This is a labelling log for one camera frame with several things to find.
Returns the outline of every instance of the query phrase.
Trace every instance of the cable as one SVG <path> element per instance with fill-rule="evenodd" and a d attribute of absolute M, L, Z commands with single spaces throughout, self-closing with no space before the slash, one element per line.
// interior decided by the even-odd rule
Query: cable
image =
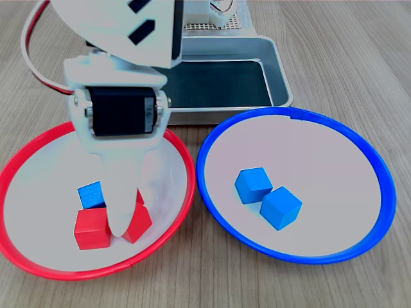
<path fill-rule="evenodd" d="M 43 83 L 47 87 L 61 94 L 72 95 L 74 92 L 70 90 L 68 87 L 55 83 L 51 80 L 48 80 L 46 77 L 41 75 L 41 73 L 39 73 L 38 70 L 36 70 L 36 68 L 34 67 L 34 65 L 32 64 L 30 60 L 29 46 L 30 46 L 31 34 L 33 33 L 33 29 L 37 21 L 40 19 L 41 14 L 43 13 L 44 9 L 47 7 L 49 3 L 50 3 L 50 0 L 39 1 L 35 5 L 34 9 L 31 11 L 30 16 L 28 17 L 26 24 L 23 27 L 22 34 L 21 34 L 21 51 L 23 53 L 23 58 L 27 66 L 30 68 L 33 75 L 41 83 Z"/>
<path fill-rule="evenodd" d="M 211 5 L 213 8 L 215 8 L 216 10 L 218 10 L 219 12 L 227 13 L 227 12 L 231 9 L 231 7 L 232 7 L 232 5 L 233 5 L 233 2 L 234 2 L 234 0 L 231 0 L 229 7 L 228 7 L 227 9 L 225 9 L 224 11 L 223 11 L 221 8 L 217 7 L 214 3 L 210 3 L 210 5 Z"/>

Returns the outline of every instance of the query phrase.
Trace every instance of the tabletop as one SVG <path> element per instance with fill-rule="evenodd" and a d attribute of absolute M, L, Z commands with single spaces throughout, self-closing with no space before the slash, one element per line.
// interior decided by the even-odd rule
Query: tabletop
<path fill-rule="evenodd" d="M 20 52 L 34 1 L 0 1 L 0 168 L 27 142 L 69 120 L 66 99 L 42 86 Z M 391 170 L 398 209 L 366 254 L 327 266 L 278 261 L 228 234 L 198 191 L 179 231 L 156 253 L 109 277 L 59 282 L 0 255 L 0 307 L 411 307 L 411 2 L 251 1 L 258 34 L 275 40 L 293 106 L 365 137 Z M 31 56 L 64 82 L 62 61 L 88 52 L 46 9 Z M 172 128 L 196 159 L 213 128 Z"/>

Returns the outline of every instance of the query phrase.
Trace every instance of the black servo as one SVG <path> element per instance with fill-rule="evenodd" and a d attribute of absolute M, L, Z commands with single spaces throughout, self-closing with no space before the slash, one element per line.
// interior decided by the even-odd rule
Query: black servo
<path fill-rule="evenodd" d="M 151 88 L 87 87 L 92 103 L 91 128 L 97 137 L 152 133 L 157 98 Z"/>

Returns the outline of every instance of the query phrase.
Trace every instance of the metal tray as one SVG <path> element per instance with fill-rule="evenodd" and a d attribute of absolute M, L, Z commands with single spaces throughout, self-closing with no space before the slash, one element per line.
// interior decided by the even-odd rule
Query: metal tray
<path fill-rule="evenodd" d="M 287 107 L 292 104 L 293 96 L 287 82 L 283 66 L 278 54 L 275 43 L 270 38 L 264 36 L 192 36 L 184 37 L 182 45 L 182 61 L 183 62 L 233 62 L 233 61 L 253 61 L 261 66 L 265 86 L 267 87 L 268 96 L 270 98 L 268 105 L 259 106 L 250 104 L 241 107 L 233 106 L 235 103 L 226 104 L 221 101 L 221 106 L 216 107 L 178 107 L 184 105 L 181 101 L 173 101 L 171 108 L 170 125 L 196 125 L 196 124 L 220 124 L 222 121 L 233 116 L 234 114 L 251 110 L 259 107 Z M 167 70 L 161 71 L 165 75 L 170 75 Z M 173 76 L 173 78 L 181 78 L 184 76 Z M 249 82 L 253 82 L 253 76 L 250 76 Z M 221 80 L 218 76 L 214 77 L 213 84 L 223 87 L 227 80 Z M 203 87 L 203 84 L 198 84 L 198 90 Z"/>

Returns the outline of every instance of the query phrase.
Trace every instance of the white robot bracket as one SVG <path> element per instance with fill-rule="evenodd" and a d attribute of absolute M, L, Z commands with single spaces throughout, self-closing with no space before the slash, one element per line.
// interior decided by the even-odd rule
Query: white robot bracket
<path fill-rule="evenodd" d="M 114 236 L 122 236 L 136 208 L 144 154 L 159 145 L 170 120 L 171 102 L 161 90 L 167 79 L 150 67 L 138 67 L 104 53 L 67 59 L 64 69 L 67 83 L 74 90 L 74 95 L 68 98 L 71 120 L 84 150 L 101 158 L 100 182 L 109 226 Z M 121 96 L 117 95 L 95 101 L 101 99 L 90 93 L 95 89 L 110 89 L 114 94 L 119 89 L 130 89 L 134 93 L 138 93 L 139 89 L 145 91 L 140 96 L 131 96 L 132 101 L 129 98 L 128 103 L 124 104 Z M 151 92 L 154 97 L 145 95 Z M 99 104 L 105 104 L 105 109 L 98 108 Z M 104 132 L 105 135 L 96 133 L 94 125 L 98 115 L 95 110 L 99 114 L 107 113 L 100 120 L 100 126 L 104 127 L 99 127 L 100 133 Z M 130 113 L 136 110 L 140 110 L 135 114 L 136 118 L 130 118 Z M 111 123 L 107 123 L 113 113 L 128 115 L 129 123 L 123 129 L 135 127 L 140 130 L 136 133 L 140 134 L 115 135 L 118 128 L 112 128 Z M 111 129 L 114 129 L 112 135 L 109 134 Z"/>

